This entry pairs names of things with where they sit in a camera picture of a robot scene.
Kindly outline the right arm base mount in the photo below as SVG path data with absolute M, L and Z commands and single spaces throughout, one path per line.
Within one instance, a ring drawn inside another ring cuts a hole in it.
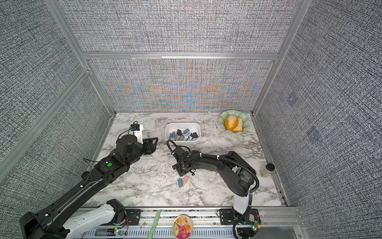
M 220 223 L 222 225 L 233 225 L 240 217 L 241 214 L 236 212 L 233 208 L 228 209 L 219 209 L 217 211 L 217 215 L 219 216 Z M 257 225 L 261 224 L 261 218 L 259 216 L 259 211 L 255 208 L 251 208 L 249 213 L 244 216 L 241 221 L 238 223 L 239 225 Z

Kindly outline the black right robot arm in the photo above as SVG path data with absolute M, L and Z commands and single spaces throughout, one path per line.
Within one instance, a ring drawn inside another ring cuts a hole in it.
M 197 150 L 185 151 L 177 147 L 172 153 L 176 159 L 173 165 L 180 176 L 192 175 L 199 169 L 216 172 L 234 193 L 233 210 L 245 215 L 250 210 L 255 191 L 260 182 L 256 171 L 236 152 L 224 155 L 201 153 Z

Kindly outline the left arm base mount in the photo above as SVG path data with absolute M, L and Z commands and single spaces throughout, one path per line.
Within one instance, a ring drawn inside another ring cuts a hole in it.
M 111 207 L 111 211 L 114 212 L 114 216 L 107 220 L 103 226 L 138 226 L 141 216 L 140 209 L 127 209 L 124 208 L 122 203 L 116 199 L 111 199 L 106 202 L 107 206 Z

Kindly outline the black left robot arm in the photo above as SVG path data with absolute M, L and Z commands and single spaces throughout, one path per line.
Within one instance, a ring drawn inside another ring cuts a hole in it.
M 124 135 L 116 148 L 99 161 L 82 180 L 54 203 L 37 213 L 28 212 L 20 219 L 24 239 L 73 239 L 97 226 L 112 223 L 125 226 L 129 220 L 125 206 L 116 199 L 81 216 L 73 214 L 90 198 L 128 172 L 143 155 L 155 152 L 158 138 L 138 142 L 134 135 Z

